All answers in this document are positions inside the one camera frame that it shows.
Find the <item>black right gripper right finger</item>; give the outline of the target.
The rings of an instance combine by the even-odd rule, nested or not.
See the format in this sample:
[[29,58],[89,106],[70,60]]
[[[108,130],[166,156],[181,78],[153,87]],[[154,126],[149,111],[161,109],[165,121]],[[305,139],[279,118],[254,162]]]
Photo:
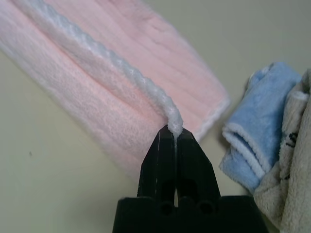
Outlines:
[[176,187],[179,205],[189,199],[203,214],[217,212],[221,195],[212,163],[186,129],[177,140]]

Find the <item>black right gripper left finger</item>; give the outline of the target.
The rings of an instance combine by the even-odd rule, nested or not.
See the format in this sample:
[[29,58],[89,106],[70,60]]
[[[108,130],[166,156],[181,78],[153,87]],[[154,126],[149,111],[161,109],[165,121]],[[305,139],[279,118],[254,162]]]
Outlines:
[[175,143],[167,126],[153,140],[140,169],[138,197],[153,199],[161,213],[174,210]]

